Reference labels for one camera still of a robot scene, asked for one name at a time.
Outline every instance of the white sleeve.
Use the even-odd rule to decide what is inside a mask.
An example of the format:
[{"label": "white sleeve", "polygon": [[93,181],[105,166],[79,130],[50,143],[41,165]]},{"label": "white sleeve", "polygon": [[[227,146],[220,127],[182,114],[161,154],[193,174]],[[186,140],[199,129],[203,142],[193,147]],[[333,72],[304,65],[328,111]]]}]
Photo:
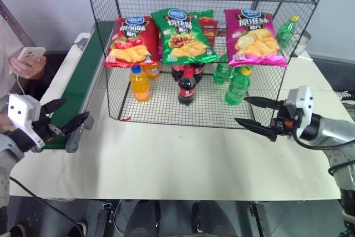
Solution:
[{"label": "white sleeve", "polygon": [[7,57],[23,48],[23,44],[2,16],[0,16],[0,40],[3,42],[1,45]]}]

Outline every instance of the floor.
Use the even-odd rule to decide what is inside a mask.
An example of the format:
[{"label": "floor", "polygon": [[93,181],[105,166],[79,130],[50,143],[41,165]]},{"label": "floor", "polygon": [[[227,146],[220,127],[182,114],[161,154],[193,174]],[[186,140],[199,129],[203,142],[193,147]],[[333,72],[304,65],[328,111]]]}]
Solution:
[{"label": "floor", "polygon": [[[63,56],[47,57],[48,77],[42,84],[49,84],[59,68]],[[355,90],[355,64],[331,62],[315,58],[315,63],[327,78],[334,90]],[[102,209],[103,200],[53,201],[53,204],[77,221],[88,223],[88,236],[94,236],[97,216]],[[130,214],[138,201],[122,201],[116,216],[116,223],[124,231]],[[159,235],[184,234],[190,232],[191,206],[193,201],[162,201]],[[256,220],[250,215],[247,202],[218,201],[232,222],[237,234],[258,236]],[[341,217],[342,207],[337,200],[319,201],[278,201],[263,203],[273,237],[334,237],[345,230]],[[28,237],[61,237],[71,228],[68,220],[38,203],[33,198],[13,196],[8,206],[8,225],[22,223]],[[107,223],[105,236],[120,236],[113,225]]]}]

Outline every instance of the white table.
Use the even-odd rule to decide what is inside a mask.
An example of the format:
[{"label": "white table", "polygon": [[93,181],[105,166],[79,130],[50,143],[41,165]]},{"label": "white table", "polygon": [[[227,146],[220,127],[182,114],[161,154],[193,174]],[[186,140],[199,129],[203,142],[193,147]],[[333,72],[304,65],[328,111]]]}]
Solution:
[{"label": "white table", "polygon": [[[73,47],[64,66],[76,65]],[[313,62],[294,59],[280,92],[310,85],[313,112],[351,121]],[[45,97],[55,97],[48,93]],[[43,197],[97,199],[312,200],[337,199],[323,152],[286,137],[272,143],[247,130],[120,122],[108,117],[104,77],[89,110],[95,119],[79,151],[27,153],[12,175]],[[11,183],[11,195],[26,195]]]}]

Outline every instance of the wire mesh rack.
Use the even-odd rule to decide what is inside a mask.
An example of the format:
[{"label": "wire mesh rack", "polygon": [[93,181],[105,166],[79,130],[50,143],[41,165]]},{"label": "wire mesh rack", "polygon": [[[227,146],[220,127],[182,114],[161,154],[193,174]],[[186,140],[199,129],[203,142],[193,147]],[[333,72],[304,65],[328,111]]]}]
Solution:
[{"label": "wire mesh rack", "polygon": [[[297,14],[296,34],[288,47],[283,50],[288,59],[306,29],[319,0],[90,0],[103,52],[106,55],[115,28],[117,17],[146,16],[167,7],[184,11],[204,11],[213,9],[214,19],[219,22],[219,36],[214,45],[221,56],[226,53],[224,9],[257,9],[273,14],[273,24],[277,31],[290,16]],[[200,127],[242,128],[234,118],[250,118],[269,125],[273,112],[252,107],[243,101],[230,106],[224,102],[228,83],[217,85],[212,82],[216,63],[208,64],[201,82],[196,87],[194,101],[188,106],[178,102],[179,86],[171,76],[168,65],[161,66],[160,77],[150,82],[151,99],[138,103],[130,89],[128,69],[107,69],[110,117],[123,121],[192,125]],[[285,69],[279,67],[256,66],[251,75],[249,96],[277,99]]]}]

